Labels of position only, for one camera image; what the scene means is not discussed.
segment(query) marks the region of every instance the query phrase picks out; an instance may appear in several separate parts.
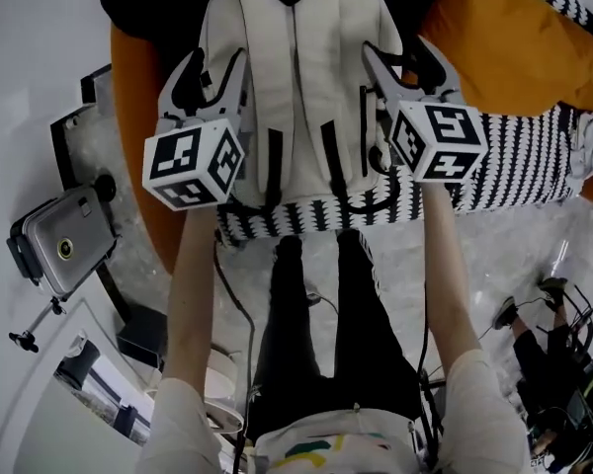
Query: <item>person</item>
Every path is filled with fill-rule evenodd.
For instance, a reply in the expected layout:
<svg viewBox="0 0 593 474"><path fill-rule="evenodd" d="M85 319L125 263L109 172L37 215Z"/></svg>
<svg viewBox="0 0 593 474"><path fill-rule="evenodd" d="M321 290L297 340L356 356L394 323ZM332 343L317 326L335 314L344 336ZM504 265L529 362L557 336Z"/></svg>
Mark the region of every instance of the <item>person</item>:
<svg viewBox="0 0 593 474"><path fill-rule="evenodd" d="M511 328L514 335L514 353L523 373L517 387L529 415L528 424L541 431L532 448L533 456L548 451L563 457L558 449L564 449L564 441L557 439L571 426L566 408L584 377L579 364L571 358L571 331L564 307L566 283L563 277L549 277L539 284L547 295L545 305L553 312L546 353L519 316L514 297L505 300L493 320L496 330Z"/></svg>
<svg viewBox="0 0 593 474"><path fill-rule="evenodd" d="M443 185L423 184L427 320L447 379L437 468L459 474L531 472L523 422L502 397L467 312L466 265ZM136 471L221 472L203 391L211 349L215 211L187 214L171 283L168 357L151 435ZM284 474L415 474L409 421L419 413L417 375L404 359L356 231L339 243L338 332L332 378L320 375L309 334L300 242L283 239L271 279L255 397L249 470Z"/></svg>

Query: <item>black cable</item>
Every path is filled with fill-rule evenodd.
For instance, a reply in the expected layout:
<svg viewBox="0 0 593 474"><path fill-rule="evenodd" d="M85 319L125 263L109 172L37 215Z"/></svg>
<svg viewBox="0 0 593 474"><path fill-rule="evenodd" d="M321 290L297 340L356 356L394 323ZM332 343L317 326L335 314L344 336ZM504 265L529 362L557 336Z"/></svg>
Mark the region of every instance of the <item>black cable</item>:
<svg viewBox="0 0 593 474"><path fill-rule="evenodd" d="M573 422L571 421L571 417L569 416L569 414L566 412L566 409L562 409L556 406L553 407L547 407L546 409L542 409L541 411L539 411L536 414L536 417L539 417L540 415L546 413L547 411L560 411L562 414L564 414L564 424L563 426L565 427L567 423L572 424Z"/></svg>
<svg viewBox="0 0 593 474"><path fill-rule="evenodd" d="M483 339L483 338L484 338L484 337L487 335L487 333L488 333L490 330L492 330L492 328L494 328L494 327L492 327L492 326L489 326L489 327L487 327L487 330L486 330L485 332L483 332L483 333L481 334L481 337L479 337L478 339L479 339L479 340Z"/></svg>
<svg viewBox="0 0 593 474"><path fill-rule="evenodd" d="M422 342L422 354L419 357L419 363L417 364L417 373L422 373L424 368L424 359L426 358L426 352L428 351L428 300L426 298L426 283L424 283L424 340Z"/></svg>
<svg viewBox="0 0 593 474"><path fill-rule="evenodd" d="M332 302L329 298L326 298L323 295L321 295L320 293L316 293L316 292L313 292L310 295L316 295L321 300L324 300L325 302L327 302L329 305L332 306L332 309L334 309L334 312L338 316L338 307L336 307L336 304L334 302Z"/></svg>
<svg viewBox="0 0 593 474"><path fill-rule="evenodd" d="M518 309L523 305L534 304L534 303L538 302L539 300L546 300L546 299L542 296L539 296L538 298L535 298L534 300L530 300L529 302L521 302L520 304L516 304L516 308Z"/></svg>
<svg viewBox="0 0 593 474"><path fill-rule="evenodd" d="M579 388L577 389L577 393L580 396L580 399L582 400L582 404L584 405L584 408L586 409L587 413L589 414L589 416L591 416L591 418L593 418L593 410L591 409L591 406L589 406L589 403L586 401L586 397L580 391Z"/></svg>
<svg viewBox="0 0 593 474"><path fill-rule="evenodd" d="M431 376L432 376L432 375L433 375L435 372L437 372L437 371L438 371L440 368L442 368L442 366L441 366L441 365L440 365L440 366L438 366L438 367L437 367L435 370L433 370L433 371L432 371L430 374L428 374L428 378L430 379L430 378L431 378Z"/></svg>
<svg viewBox="0 0 593 474"><path fill-rule="evenodd" d="M226 289L226 293L232 300L233 304L237 308L239 312L246 318L246 321L250 325L250 337L248 338L248 360L246 362L246 406L244 408L244 423L242 424L242 428L237 434L237 441L235 442L235 457L233 458L233 474L237 474L239 472L239 460L241 458L241 454L244 450L244 444L246 442L246 432L248 430L248 407L250 404L250 393L252 390L252 358L253 358L253 341L255 340L255 323L253 322L252 317L248 314L246 308L242 305L239 301L237 296L235 295L233 289L230 287L230 283L226 279L224 275L224 271L219 264L219 258L217 257L217 246L213 248L213 265L215 266L215 270L217 271L217 275L221 279L221 283L224 285L224 289Z"/></svg>

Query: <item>white floor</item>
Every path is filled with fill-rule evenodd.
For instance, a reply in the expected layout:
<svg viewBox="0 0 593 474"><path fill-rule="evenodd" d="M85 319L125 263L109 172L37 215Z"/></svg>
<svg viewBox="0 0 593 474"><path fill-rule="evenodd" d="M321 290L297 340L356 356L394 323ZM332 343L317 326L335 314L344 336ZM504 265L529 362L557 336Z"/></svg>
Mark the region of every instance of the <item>white floor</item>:
<svg viewBox="0 0 593 474"><path fill-rule="evenodd" d="M165 312L169 277L157 262L137 215L111 104L110 79L103 77L97 84L99 106L84 114L68 133L77 175L87 180L104 168L115 176L119 195L113 209L124 238L110 263L111 271L126 297ZM514 294L517 302L540 296L534 283L539 273L549 271L564 246L564 262L556 273L578 283L593 304L593 207L585 200L573 198L564 205L471 214L460 217L458 227L469 273L470 316L479 335L486 332L494 312L507 296ZM392 328L408 359L416 364L424 325L422 221L371 227L364 233L372 247ZM222 251L219 255L232 287L254 318L254 358L268 312L268 285L276 243L270 239L252 241L237 253ZM333 233L304 237L306 278L311 287L334 302L337 256ZM248 325L222 286L217 289L213 341L230 353L239 354L235 357L243 368ZM579 298L574 291L570 293ZM521 312L532 327L550 324L551 314L541 302L526 305ZM321 302L312 308L311 328L321 370L331 374L336 328L331 306ZM518 369L509 331L489 331L481 343L492 355L505 393L510 394ZM439 365L431 340L425 366L431 372ZM243 372L240 375L243 383Z"/></svg>

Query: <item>white backpack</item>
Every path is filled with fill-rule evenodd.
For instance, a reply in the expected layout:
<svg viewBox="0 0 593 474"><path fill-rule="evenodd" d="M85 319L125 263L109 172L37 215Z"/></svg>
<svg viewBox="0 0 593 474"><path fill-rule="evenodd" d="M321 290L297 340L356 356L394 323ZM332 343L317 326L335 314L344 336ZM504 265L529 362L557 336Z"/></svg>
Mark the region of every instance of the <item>white backpack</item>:
<svg viewBox="0 0 593 474"><path fill-rule="evenodd" d="M211 0L199 44L207 100L218 95L239 48L248 52L252 73L240 135L248 149L235 200L273 207L346 198L381 180L369 154L375 147L387 165L389 148L363 64L365 41L402 54L383 0Z"/></svg>

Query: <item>shoe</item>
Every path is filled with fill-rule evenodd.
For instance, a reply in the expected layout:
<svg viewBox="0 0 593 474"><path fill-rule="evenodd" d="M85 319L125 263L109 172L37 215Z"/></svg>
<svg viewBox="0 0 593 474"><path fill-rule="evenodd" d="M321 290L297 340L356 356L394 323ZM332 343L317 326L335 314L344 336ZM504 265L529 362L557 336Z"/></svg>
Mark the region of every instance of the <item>shoe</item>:
<svg viewBox="0 0 593 474"><path fill-rule="evenodd" d="M510 296L494 316L492 327L494 330L501 330L503 327L511 327L514 320L518 318L518 309L514 297Z"/></svg>
<svg viewBox="0 0 593 474"><path fill-rule="evenodd" d="M545 305L553 312L556 312L557 308L564 303L564 287L566 283L567 281L564 277L548 277L538 285L540 291L544 291L551 297L551 300L545 300Z"/></svg>

